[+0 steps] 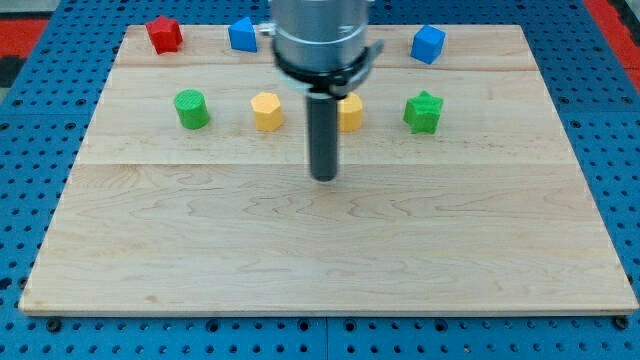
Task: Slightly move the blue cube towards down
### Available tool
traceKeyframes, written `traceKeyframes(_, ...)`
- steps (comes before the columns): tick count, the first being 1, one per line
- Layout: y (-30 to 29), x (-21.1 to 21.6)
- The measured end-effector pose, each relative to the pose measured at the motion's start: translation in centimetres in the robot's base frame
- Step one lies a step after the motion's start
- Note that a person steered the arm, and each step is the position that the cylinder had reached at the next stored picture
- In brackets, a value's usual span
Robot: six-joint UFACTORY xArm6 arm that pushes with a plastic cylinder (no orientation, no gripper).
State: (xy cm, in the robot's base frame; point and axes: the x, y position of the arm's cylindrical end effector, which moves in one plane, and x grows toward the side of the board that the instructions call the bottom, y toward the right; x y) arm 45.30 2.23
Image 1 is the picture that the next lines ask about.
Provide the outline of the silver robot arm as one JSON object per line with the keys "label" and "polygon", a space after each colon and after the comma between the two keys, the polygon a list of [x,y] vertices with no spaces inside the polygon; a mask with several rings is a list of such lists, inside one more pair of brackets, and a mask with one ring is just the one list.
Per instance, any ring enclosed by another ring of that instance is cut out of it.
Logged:
{"label": "silver robot arm", "polygon": [[338,102],[364,83],[384,42],[367,43],[368,0],[271,0],[258,31],[272,39],[274,63],[305,96],[309,171],[338,174]]}

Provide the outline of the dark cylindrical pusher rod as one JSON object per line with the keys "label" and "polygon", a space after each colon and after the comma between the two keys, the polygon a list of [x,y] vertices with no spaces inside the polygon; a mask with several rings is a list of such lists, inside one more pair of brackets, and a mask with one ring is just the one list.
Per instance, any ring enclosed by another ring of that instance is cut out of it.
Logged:
{"label": "dark cylindrical pusher rod", "polygon": [[311,176],[320,182],[338,172],[338,104],[328,95],[306,98],[307,136]]}

